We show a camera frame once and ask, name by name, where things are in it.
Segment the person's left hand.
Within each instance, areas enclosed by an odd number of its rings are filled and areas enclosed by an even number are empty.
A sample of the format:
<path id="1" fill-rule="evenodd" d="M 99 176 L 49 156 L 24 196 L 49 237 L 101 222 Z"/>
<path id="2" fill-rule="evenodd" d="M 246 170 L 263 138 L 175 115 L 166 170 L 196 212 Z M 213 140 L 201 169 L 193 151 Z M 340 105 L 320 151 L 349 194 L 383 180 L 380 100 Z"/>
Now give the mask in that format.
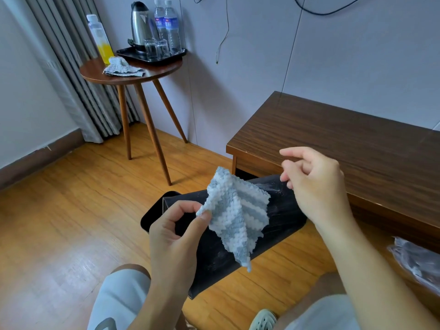
<path id="1" fill-rule="evenodd" d="M 150 228 L 151 279 L 172 281 L 189 289 L 195 278 L 198 245 L 185 245 L 176 233 L 176 223 L 184 214 L 196 213 L 197 201 L 177 201 Z"/>

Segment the person's right hand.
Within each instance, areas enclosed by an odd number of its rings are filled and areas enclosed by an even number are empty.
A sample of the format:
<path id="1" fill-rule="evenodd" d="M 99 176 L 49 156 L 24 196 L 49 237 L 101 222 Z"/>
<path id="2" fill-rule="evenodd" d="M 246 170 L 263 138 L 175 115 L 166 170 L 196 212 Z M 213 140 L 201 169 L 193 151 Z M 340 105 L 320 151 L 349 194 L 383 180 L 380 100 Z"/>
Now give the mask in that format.
<path id="1" fill-rule="evenodd" d="M 294 192 L 301 211 L 316 225 L 342 228 L 353 219 L 337 160 L 322 154 L 316 161 L 288 157 L 282 162 L 282 182 Z"/>

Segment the blue white striped cloth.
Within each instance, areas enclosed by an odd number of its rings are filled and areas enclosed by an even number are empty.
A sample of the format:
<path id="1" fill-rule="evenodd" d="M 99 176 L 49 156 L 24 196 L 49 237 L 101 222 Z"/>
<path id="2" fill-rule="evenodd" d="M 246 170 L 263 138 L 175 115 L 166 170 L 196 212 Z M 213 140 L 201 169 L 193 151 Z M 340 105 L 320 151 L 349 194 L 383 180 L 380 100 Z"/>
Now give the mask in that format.
<path id="1" fill-rule="evenodd" d="M 269 224 L 270 194 L 221 166 L 216 169 L 207 192 L 208 197 L 196 216 L 211 211 L 209 229 L 221 239 L 226 251 L 250 272 L 250 256 L 257 240 L 263 237 L 262 230 Z"/>

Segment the person's right forearm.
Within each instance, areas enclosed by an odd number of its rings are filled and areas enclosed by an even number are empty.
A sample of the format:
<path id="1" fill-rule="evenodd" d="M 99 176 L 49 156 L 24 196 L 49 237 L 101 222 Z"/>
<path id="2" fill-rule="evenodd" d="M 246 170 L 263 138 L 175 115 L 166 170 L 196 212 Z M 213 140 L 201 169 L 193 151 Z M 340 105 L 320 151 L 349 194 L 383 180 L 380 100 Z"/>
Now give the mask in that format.
<path id="1" fill-rule="evenodd" d="M 362 330 L 440 330 L 352 215 L 309 216 L 337 266 Z"/>

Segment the person's left forearm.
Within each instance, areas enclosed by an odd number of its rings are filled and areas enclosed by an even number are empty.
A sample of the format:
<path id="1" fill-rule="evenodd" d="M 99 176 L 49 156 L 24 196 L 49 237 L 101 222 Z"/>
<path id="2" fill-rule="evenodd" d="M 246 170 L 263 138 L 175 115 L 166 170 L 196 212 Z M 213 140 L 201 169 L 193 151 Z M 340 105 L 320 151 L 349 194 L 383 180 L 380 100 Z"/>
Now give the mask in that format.
<path id="1" fill-rule="evenodd" d="M 188 288 L 153 278 L 146 300 L 127 330 L 194 330 L 182 311 Z"/>

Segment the black bin bag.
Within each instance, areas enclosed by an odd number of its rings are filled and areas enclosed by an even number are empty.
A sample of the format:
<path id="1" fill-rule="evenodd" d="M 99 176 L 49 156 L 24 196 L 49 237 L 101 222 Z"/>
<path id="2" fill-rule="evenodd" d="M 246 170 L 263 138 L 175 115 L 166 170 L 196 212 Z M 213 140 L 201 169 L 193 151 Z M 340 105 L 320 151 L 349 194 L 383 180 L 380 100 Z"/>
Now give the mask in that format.
<path id="1" fill-rule="evenodd" d="M 187 194 L 170 191 L 158 203 L 165 212 L 184 200 L 197 201 L 202 207 L 197 214 L 179 219 L 178 235 L 183 235 L 196 216 L 205 211 L 212 214 L 197 249 L 190 299 L 239 267 L 250 272 L 251 260 L 300 230 L 307 220 L 280 175 L 244 180 L 218 167 L 205 190 Z"/>

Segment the dark wooden desk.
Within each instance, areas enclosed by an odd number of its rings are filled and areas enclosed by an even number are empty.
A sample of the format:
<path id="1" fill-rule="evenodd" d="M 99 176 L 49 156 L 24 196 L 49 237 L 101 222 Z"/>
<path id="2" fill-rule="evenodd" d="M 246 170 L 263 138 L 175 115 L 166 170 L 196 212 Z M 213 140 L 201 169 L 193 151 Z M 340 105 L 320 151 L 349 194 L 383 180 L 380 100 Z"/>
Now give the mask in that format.
<path id="1" fill-rule="evenodd" d="M 263 177 L 296 146 L 339 162 L 360 220 L 440 253 L 440 131 L 275 91 L 226 152 L 233 172 Z"/>

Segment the black trash bin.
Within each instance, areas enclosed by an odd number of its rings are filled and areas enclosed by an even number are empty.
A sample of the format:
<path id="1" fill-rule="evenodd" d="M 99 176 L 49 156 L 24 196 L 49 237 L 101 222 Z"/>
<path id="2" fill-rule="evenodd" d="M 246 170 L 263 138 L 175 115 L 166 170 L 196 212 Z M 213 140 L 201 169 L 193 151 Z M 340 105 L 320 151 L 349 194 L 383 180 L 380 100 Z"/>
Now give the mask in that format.
<path id="1" fill-rule="evenodd" d="M 177 191 L 168 191 L 164 193 L 143 215 L 140 220 L 141 228 L 147 233 L 150 232 L 151 224 L 153 224 L 163 214 L 163 198 L 181 195 Z"/>

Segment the person's left leg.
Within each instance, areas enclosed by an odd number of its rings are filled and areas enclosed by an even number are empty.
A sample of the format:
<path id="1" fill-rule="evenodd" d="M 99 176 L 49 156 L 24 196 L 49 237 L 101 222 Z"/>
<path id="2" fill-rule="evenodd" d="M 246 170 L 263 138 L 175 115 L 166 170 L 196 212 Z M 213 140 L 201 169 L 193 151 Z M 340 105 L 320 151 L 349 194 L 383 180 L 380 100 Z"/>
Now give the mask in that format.
<path id="1" fill-rule="evenodd" d="M 123 265 L 118 266 L 117 268 L 115 268 L 115 269 L 111 272 L 111 274 L 113 274 L 113 273 L 115 273 L 115 272 L 118 272 L 118 271 L 127 270 L 127 269 L 129 269 L 129 270 L 135 270 L 135 271 L 141 272 L 141 273 L 143 273 L 144 275 L 146 275 L 149 279 L 151 279 L 151 275 L 150 275 L 150 273 L 148 272 L 148 270 L 147 270 L 145 267 L 143 267 L 143 266 L 141 266 L 141 265 L 139 265 L 139 264 L 123 264 Z"/>

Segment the person's leg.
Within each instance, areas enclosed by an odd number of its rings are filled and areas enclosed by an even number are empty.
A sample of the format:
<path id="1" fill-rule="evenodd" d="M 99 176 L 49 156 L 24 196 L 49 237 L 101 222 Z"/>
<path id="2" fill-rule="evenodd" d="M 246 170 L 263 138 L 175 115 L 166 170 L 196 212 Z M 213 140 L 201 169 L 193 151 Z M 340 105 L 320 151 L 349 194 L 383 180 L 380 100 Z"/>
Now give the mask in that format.
<path id="1" fill-rule="evenodd" d="M 150 275 L 150 273 L 148 272 L 148 270 L 147 270 L 145 267 L 143 267 L 143 266 L 141 266 L 141 265 L 139 265 L 139 264 L 123 264 L 123 265 L 118 266 L 117 268 L 115 268 L 115 269 L 111 272 L 111 274 L 113 274 L 113 273 L 115 273 L 115 272 L 118 272 L 118 271 L 127 270 L 127 269 L 129 269 L 129 270 L 135 270 L 135 271 L 141 272 L 141 273 L 143 273 L 144 275 L 146 275 L 149 279 L 151 279 L 151 275 Z"/>
<path id="2" fill-rule="evenodd" d="M 318 300 L 327 296 L 346 294 L 338 272 L 325 273 L 295 305 L 287 309 L 277 320 L 274 330 L 285 329 Z"/>

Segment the white shorts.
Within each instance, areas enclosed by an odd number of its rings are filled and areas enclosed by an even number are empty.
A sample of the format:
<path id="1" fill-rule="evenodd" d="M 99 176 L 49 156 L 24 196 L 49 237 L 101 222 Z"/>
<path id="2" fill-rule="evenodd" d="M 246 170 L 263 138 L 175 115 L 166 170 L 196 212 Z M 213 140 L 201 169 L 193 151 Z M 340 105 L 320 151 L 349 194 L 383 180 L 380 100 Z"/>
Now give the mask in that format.
<path id="1" fill-rule="evenodd" d="M 146 275 L 135 270 L 108 275 L 96 297 L 87 330 L 127 330 L 139 314 L 150 284 Z M 360 326 L 349 297 L 337 294 L 318 300 L 279 330 L 360 330 Z"/>

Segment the pale green slipper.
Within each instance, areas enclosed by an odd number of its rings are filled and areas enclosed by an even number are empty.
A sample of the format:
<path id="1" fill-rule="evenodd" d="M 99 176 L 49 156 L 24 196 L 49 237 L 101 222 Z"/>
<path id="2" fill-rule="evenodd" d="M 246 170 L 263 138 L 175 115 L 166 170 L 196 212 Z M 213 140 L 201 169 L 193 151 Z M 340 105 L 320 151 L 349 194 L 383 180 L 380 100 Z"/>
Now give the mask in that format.
<path id="1" fill-rule="evenodd" d="M 268 310 L 260 310 L 252 320 L 249 330 L 273 330 L 277 322 L 276 315 Z"/>

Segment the person's right leg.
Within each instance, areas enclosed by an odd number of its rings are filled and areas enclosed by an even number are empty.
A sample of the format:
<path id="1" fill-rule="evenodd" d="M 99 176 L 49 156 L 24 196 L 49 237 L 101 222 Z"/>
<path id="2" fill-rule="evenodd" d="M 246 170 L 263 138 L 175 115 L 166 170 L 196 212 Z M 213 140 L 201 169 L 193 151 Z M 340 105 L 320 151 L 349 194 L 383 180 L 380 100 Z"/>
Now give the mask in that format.
<path id="1" fill-rule="evenodd" d="M 287 309 L 277 320 L 274 330 L 285 329 L 318 300 L 327 296 L 346 294 L 338 272 L 325 273 L 295 305 Z"/>

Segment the round wooden side table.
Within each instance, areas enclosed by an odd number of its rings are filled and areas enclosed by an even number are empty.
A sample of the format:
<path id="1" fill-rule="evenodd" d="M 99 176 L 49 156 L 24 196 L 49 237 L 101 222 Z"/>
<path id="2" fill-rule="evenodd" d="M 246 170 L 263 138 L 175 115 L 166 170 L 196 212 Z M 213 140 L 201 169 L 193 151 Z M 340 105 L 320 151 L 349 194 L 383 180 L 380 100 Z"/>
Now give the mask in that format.
<path id="1" fill-rule="evenodd" d="M 105 69 L 105 64 L 103 63 L 101 58 L 94 58 L 86 61 L 79 69 L 81 76 L 92 83 L 102 84 L 102 85 L 110 85 L 115 86 L 118 90 L 118 98 L 119 105 L 121 111 L 122 118 L 122 126 L 123 126 L 123 134 L 126 146 L 126 153 L 128 160 L 132 159 L 131 155 L 131 141 L 130 141 L 130 131 L 129 131 L 129 118 L 128 118 L 128 108 L 126 102 L 126 94 L 125 88 L 128 85 L 133 85 L 135 88 L 135 92 L 137 94 L 138 101 L 140 103 L 141 111 L 146 121 L 146 125 L 150 134 L 150 138 L 152 140 L 153 146 L 157 153 L 157 157 L 160 161 L 163 173 L 165 175 L 166 181 L 169 186 L 172 185 L 170 175 L 168 172 L 168 167 L 165 161 L 165 157 L 162 151 L 162 147 L 157 135 L 156 128 L 154 126 L 154 122 L 151 116 L 151 112 L 149 110 L 149 106 L 147 104 L 145 94 L 142 88 L 142 84 L 145 82 L 152 82 L 155 86 L 159 96 L 162 99 L 165 108 L 167 109 L 175 127 L 177 128 L 181 138 L 184 143 L 188 143 L 188 140 L 185 136 L 185 133 L 179 123 L 179 120 L 171 106 L 171 103 L 162 88 L 162 85 L 159 81 L 160 78 L 166 77 L 170 74 L 173 74 L 177 71 L 182 65 L 182 58 L 174 61 L 171 64 L 166 66 L 149 66 L 143 61 L 133 60 L 129 61 L 129 64 L 134 67 L 140 67 L 144 69 L 144 75 L 142 77 L 119 77 L 119 76 L 110 76 L 105 75 L 103 73 Z"/>

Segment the clear plastic bag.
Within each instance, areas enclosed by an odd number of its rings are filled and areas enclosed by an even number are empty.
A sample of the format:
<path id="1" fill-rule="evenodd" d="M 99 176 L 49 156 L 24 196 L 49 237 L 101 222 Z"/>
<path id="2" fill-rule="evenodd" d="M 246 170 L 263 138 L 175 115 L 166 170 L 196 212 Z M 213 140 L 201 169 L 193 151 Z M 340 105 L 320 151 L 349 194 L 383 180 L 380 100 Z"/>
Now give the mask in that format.
<path id="1" fill-rule="evenodd" d="M 440 297 L 440 254 L 398 237 L 387 249 L 419 284 Z"/>

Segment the clear drinking glass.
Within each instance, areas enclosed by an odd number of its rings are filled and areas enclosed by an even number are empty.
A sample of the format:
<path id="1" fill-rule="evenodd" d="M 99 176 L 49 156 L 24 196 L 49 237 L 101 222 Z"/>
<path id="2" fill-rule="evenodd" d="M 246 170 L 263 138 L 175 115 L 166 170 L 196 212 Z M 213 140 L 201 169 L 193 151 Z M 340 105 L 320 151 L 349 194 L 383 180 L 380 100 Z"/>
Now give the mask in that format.
<path id="1" fill-rule="evenodd" d="M 145 53 L 146 53 L 146 59 L 148 61 L 158 61 L 159 60 L 159 53 L 157 51 L 157 40 L 154 38 L 145 39 L 144 40 L 144 47 L 145 47 Z"/>
<path id="2" fill-rule="evenodd" d="M 166 39 L 156 40 L 156 52 L 158 60 L 163 60 L 171 57 L 171 53 Z"/>

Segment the crumpled grey cloth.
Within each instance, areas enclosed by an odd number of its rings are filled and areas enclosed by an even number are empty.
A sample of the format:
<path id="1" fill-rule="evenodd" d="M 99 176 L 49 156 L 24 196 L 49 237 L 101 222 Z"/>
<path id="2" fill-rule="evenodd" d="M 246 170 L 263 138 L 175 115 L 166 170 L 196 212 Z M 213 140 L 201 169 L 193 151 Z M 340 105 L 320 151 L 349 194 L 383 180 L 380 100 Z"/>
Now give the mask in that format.
<path id="1" fill-rule="evenodd" d="M 117 77 L 143 77 L 146 70 L 139 67 L 129 65 L 122 57 L 110 57 L 109 65 L 103 70 L 103 74 L 107 76 Z"/>

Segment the clear water bottle blue label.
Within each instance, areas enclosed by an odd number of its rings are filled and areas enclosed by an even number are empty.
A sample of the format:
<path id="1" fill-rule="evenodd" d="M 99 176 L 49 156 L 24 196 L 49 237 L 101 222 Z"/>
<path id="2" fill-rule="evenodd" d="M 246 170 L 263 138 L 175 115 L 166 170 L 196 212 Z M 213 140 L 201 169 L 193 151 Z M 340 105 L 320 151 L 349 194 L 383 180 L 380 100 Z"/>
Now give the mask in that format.
<path id="1" fill-rule="evenodd" d="M 165 25 L 165 7 L 161 0 L 154 0 L 155 10 L 154 18 L 157 27 L 158 37 L 168 43 L 168 32 Z"/>
<path id="2" fill-rule="evenodd" d="M 179 34 L 179 19 L 171 0 L 165 0 L 164 18 L 170 53 L 177 55 L 182 51 L 182 43 Z"/>

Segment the black serving tray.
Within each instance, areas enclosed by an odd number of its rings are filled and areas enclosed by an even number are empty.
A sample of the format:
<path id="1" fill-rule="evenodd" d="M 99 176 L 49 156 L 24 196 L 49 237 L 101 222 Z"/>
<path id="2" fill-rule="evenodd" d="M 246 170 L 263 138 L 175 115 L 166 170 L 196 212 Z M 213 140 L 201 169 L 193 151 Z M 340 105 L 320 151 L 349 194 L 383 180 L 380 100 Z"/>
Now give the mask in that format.
<path id="1" fill-rule="evenodd" d="M 157 57 L 149 57 L 145 52 L 136 50 L 135 47 L 128 47 L 125 49 L 119 49 L 116 54 L 126 60 L 137 60 L 145 62 L 149 66 L 167 66 L 174 62 L 182 61 L 183 57 L 187 54 L 188 50 L 183 49 L 176 55 L 171 55 L 167 58 L 158 59 Z"/>

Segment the grey curtain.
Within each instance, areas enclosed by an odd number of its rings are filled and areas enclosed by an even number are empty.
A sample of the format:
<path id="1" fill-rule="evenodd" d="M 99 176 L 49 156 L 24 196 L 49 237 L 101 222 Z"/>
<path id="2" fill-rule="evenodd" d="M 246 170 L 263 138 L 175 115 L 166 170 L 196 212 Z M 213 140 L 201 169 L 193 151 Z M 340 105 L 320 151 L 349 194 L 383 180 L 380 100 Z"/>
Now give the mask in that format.
<path id="1" fill-rule="evenodd" d="M 19 26 L 65 109 L 86 142 L 102 143 L 122 129 L 118 91 L 86 81 L 80 67 L 100 57 L 86 15 L 94 0 L 0 0 Z"/>

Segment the steel electric kettle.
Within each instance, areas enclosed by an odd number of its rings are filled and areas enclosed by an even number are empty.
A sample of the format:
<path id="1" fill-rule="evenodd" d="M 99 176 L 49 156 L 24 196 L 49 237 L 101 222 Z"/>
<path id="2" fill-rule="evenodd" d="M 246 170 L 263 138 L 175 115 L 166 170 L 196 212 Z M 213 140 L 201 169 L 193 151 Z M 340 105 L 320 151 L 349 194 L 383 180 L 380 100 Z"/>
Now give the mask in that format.
<path id="1" fill-rule="evenodd" d="M 132 38 L 128 44 L 135 48 L 136 53 L 146 55 L 145 40 L 159 40 L 159 34 L 154 17 L 150 16 L 148 7 L 141 1 L 131 4 L 131 31 Z"/>

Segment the bottle with yellow liquid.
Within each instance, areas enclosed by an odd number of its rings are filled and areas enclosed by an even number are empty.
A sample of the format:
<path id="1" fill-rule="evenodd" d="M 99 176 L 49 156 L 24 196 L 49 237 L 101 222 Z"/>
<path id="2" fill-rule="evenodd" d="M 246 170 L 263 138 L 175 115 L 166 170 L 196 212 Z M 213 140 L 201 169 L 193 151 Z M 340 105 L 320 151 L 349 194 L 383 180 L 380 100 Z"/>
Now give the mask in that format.
<path id="1" fill-rule="evenodd" d="M 113 50 L 110 46 L 107 34 L 98 16 L 95 14 L 86 15 L 89 30 L 95 41 L 96 47 L 105 65 L 110 64 L 110 58 L 114 57 Z"/>

